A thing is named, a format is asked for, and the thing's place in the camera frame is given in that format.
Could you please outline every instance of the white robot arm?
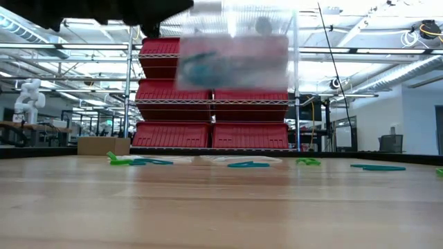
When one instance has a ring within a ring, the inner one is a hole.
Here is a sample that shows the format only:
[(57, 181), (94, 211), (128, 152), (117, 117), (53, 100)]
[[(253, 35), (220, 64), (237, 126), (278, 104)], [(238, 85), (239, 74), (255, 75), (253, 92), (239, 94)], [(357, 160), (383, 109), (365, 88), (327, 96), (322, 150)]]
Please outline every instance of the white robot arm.
[(14, 104), (14, 122), (22, 122), (25, 120), (24, 114), (28, 113), (27, 121), (29, 124), (37, 123), (37, 108), (43, 108), (46, 104), (46, 98), (43, 93), (39, 92), (41, 80), (33, 79), (27, 80), (27, 83), (21, 85), (20, 96), (17, 98)]

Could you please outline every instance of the cardboard box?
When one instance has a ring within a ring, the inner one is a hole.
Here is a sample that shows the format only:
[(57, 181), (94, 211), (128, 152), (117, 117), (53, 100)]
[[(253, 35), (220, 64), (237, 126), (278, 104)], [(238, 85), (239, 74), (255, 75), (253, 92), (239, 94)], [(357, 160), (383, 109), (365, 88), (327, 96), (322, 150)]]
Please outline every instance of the cardboard box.
[(81, 156), (106, 156), (111, 151), (117, 156), (129, 155), (131, 139), (112, 137), (81, 137), (78, 139), (77, 154)]

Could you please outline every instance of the red bin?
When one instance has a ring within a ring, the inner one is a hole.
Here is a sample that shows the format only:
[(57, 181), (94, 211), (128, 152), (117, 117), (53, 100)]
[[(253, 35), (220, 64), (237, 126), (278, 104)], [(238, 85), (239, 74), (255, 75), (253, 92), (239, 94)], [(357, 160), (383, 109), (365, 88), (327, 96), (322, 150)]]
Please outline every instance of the red bin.
[(287, 130), (284, 123), (216, 123), (213, 148), (288, 149)]
[(145, 38), (140, 55), (161, 55), (162, 58), (140, 58), (148, 79), (174, 79), (179, 58), (167, 57), (180, 53), (180, 38)]
[[(215, 90), (215, 100), (288, 100), (287, 92)], [(216, 121), (283, 122), (287, 105), (220, 104), (215, 106)]]
[[(210, 100), (211, 91), (178, 91), (174, 80), (140, 80), (136, 100)], [(137, 104), (145, 120), (181, 120), (209, 122), (208, 104)]]
[(207, 148), (208, 123), (138, 122), (132, 146)]

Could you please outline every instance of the chair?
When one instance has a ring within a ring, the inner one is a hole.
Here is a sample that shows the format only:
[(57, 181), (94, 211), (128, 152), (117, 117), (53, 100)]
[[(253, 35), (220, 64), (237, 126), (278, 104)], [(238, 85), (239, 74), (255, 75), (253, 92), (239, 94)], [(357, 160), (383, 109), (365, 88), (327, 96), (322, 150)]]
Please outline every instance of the chair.
[(403, 135), (384, 135), (379, 138), (382, 152), (402, 153)]

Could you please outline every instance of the table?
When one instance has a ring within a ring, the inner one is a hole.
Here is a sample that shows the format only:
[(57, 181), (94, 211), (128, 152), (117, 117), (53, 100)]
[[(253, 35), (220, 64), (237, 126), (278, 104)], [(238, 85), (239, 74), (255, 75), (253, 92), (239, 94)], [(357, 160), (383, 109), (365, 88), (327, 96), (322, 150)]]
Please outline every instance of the table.
[(261, 169), (199, 158), (144, 167), (104, 156), (0, 160), (0, 248), (443, 248), (435, 167), (282, 159)]

